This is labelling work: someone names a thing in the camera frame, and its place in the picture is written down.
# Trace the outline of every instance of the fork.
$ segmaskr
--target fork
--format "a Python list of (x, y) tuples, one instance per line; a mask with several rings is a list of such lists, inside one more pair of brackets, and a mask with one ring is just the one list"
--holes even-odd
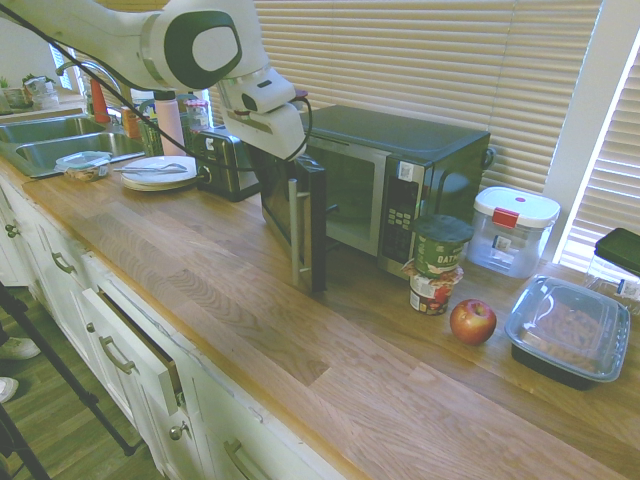
[(183, 173), (187, 171), (187, 167), (179, 163), (168, 163), (162, 166), (148, 165), (146, 167), (123, 167), (116, 168), (114, 172), (129, 172), (129, 173)]

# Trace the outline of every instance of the microwave door handle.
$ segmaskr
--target microwave door handle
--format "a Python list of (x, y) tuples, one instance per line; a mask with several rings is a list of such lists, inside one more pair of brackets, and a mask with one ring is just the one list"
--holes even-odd
[(298, 181), (289, 179), (289, 215), (291, 217), (291, 272), (293, 284), (300, 285), (300, 274), (311, 268), (300, 268), (300, 228), (298, 224), (298, 202), (309, 196), (309, 192), (298, 192)]

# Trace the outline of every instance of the microwave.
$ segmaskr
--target microwave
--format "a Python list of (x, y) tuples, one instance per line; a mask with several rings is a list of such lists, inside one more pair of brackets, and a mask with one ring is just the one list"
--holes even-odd
[[(303, 122), (307, 129), (306, 114)], [(294, 283), (306, 277), (309, 290), (324, 289), (312, 272), (324, 276), (326, 249), (335, 242), (406, 278), (401, 269), (413, 255), (417, 218), (472, 222), (493, 161), (488, 132), (340, 105), (315, 110), (312, 125), (297, 160), (283, 166), (262, 154), (254, 162), (263, 216), (292, 252)]]
[(326, 171), (327, 236), (403, 276), (413, 222), (426, 214), (471, 223), (489, 133), (336, 105), (313, 112), (306, 153)]

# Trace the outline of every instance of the stainless steel sink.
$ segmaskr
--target stainless steel sink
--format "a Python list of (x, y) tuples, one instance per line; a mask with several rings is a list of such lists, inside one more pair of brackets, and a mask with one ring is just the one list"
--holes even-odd
[(103, 132), (105, 127), (82, 115), (0, 125), (0, 141), (33, 143)]
[(78, 152), (111, 153), (111, 162), (144, 155), (140, 142), (122, 127), (102, 126), (84, 115), (20, 122), (0, 126), (0, 156), (24, 175), (43, 178), (58, 175), (56, 160)]
[[(37, 170), (52, 171), (56, 160), (77, 152), (109, 152), (111, 162), (138, 157), (144, 152), (140, 143), (131, 140), (122, 133), (94, 133), (82, 137), (66, 138), (49, 142), (33, 143), (16, 148), (15, 152)], [(53, 172), (38, 174), (34, 171), (30, 176), (41, 177)]]

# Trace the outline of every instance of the white plate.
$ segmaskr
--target white plate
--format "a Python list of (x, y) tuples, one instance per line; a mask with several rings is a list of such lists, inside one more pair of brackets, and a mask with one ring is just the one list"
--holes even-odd
[(157, 183), (157, 184), (147, 184), (147, 183), (137, 183), (132, 182), (126, 178), (122, 178), (122, 185), (131, 190), (138, 190), (141, 192), (156, 192), (160, 190), (172, 190), (174, 188), (185, 187), (187, 185), (192, 185), (197, 181), (196, 178), (191, 178), (189, 180), (183, 180), (181, 182), (173, 182), (173, 183)]
[(189, 185), (196, 181), (196, 161), (193, 157), (159, 156), (136, 160), (126, 165), (128, 168), (162, 166), (170, 163), (183, 165), (187, 171), (180, 173), (129, 173), (122, 172), (122, 183), (134, 190), (167, 190)]

